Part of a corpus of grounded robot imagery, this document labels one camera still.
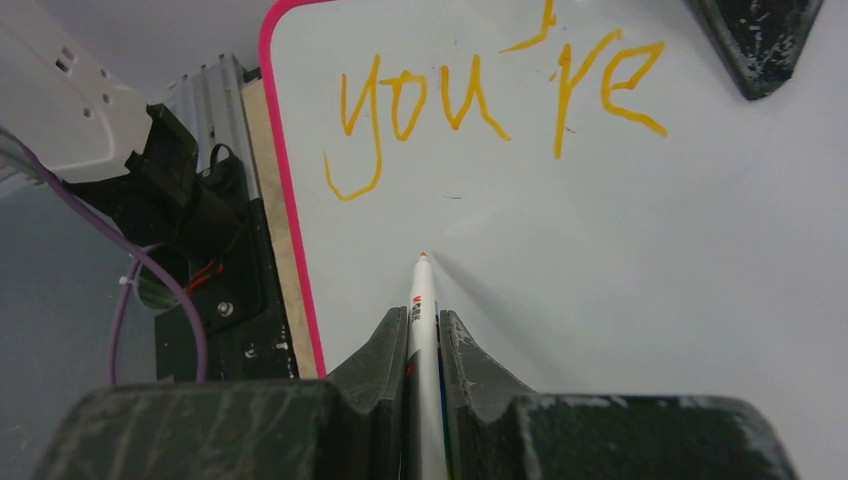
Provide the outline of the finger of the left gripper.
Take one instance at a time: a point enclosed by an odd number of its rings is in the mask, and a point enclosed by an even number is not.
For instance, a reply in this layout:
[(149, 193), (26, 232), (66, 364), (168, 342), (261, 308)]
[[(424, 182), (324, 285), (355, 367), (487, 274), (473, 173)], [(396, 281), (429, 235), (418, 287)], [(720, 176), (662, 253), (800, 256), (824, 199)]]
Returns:
[(791, 80), (822, 0), (694, 0), (686, 3), (740, 94), (770, 96)]

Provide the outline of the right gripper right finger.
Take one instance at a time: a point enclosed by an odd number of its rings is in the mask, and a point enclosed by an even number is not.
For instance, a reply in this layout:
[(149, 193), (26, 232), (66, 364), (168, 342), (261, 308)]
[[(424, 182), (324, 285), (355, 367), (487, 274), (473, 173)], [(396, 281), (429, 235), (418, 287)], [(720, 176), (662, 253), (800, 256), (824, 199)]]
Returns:
[(439, 315), (456, 479), (793, 479), (778, 435), (721, 396), (540, 393)]

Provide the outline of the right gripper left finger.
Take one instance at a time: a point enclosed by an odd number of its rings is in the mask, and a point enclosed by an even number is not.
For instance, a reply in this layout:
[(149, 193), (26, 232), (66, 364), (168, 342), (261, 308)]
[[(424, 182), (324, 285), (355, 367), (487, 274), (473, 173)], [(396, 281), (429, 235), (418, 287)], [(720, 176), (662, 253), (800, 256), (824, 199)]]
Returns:
[(153, 383), (84, 396), (37, 479), (395, 479), (407, 311), (324, 379)]

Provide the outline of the white marker pen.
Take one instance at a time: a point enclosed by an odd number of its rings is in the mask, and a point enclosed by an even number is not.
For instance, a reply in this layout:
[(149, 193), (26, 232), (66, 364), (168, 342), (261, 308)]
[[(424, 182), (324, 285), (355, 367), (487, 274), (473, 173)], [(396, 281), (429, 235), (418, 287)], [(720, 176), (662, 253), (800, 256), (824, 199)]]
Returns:
[(433, 268), (426, 253), (414, 266), (408, 305), (405, 375), (404, 479), (449, 479), (438, 303)]

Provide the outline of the pink framed whiteboard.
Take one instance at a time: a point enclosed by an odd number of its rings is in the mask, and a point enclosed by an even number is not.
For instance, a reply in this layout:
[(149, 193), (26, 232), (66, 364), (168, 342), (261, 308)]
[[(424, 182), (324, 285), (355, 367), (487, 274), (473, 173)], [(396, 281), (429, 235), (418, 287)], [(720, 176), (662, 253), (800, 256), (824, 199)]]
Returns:
[(315, 364), (409, 299), (532, 388), (756, 406), (847, 475), (847, 5), (744, 99), (684, 1), (279, 1), (260, 58)]

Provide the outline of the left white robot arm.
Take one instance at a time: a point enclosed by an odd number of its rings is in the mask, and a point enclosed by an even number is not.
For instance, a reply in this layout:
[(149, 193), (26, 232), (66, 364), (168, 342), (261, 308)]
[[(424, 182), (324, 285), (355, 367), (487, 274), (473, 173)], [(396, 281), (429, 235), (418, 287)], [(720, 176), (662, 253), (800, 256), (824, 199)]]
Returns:
[[(740, 93), (793, 75), (818, 1), (689, 5)], [(201, 180), (198, 143), (163, 104), (103, 68), (32, 1), (1, 5), (1, 135), (125, 249), (162, 243), (192, 259), (228, 253), (243, 222)]]

